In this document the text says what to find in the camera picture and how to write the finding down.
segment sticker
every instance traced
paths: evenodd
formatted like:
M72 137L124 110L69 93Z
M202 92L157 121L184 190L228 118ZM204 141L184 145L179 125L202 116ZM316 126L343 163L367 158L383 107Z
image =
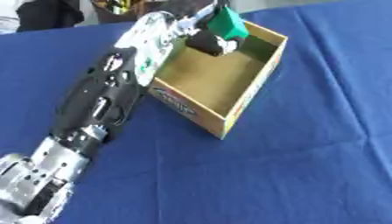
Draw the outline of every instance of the sticker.
M196 111L183 103L179 98L172 95L170 90L166 90L161 87L154 87L154 90L164 102L175 108L178 112L190 116L196 116Z

